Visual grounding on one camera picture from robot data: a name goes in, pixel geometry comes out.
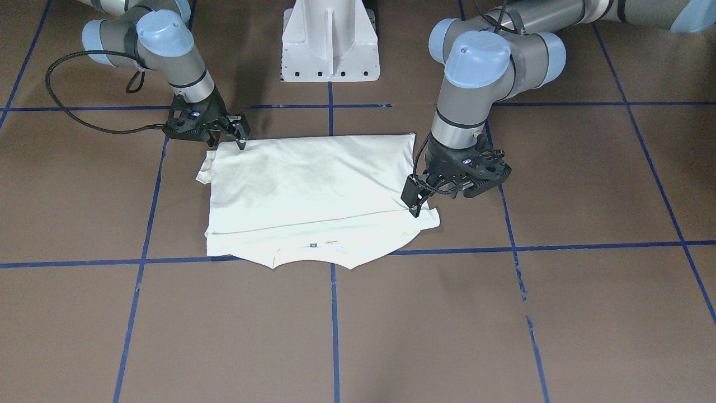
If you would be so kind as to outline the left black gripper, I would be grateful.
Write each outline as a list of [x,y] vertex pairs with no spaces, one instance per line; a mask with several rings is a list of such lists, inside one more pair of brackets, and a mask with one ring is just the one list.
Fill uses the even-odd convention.
[[473,198],[503,184],[512,171],[504,163],[504,152],[494,149],[485,134],[479,134],[476,145],[465,149],[443,146],[429,134],[418,153],[422,154],[425,148],[426,169],[417,175],[416,159],[401,194],[414,217],[419,216],[422,205],[432,195],[455,199],[462,192],[465,198]]

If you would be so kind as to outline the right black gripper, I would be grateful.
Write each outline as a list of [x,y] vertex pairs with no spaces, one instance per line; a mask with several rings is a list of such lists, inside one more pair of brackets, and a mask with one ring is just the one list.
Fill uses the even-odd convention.
[[251,128],[245,115],[229,115],[217,88],[199,102],[187,102],[183,95],[174,95],[163,133],[170,139],[204,141],[210,147],[219,142],[219,134],[235,140],[243,150]]

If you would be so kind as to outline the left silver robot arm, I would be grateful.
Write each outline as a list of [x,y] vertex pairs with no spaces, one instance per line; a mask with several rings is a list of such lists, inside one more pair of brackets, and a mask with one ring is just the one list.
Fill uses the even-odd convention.
[[444,67],[435,117],[420,151],[422,174],[407,177],[402,201],[418,217],[432,195],[473,198],[511,174],[483,133],[493,104],[555,80],[566,64],[558,31],[597,20],[677,33],[714,25],[713,1],[504,1],[471,20],[442,20],[428,49]]

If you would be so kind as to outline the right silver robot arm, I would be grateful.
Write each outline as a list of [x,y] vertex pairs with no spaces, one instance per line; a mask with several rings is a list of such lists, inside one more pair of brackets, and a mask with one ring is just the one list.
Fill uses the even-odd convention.
[[171,139],[218,143],[221,135],[245,148],[250,128],[244,115],[231,115],[187,28],[187,1],[89,1],[112,15],[93,20],[82,43],[100,64],[158,71],[174,93],[168,120],[161,125]]

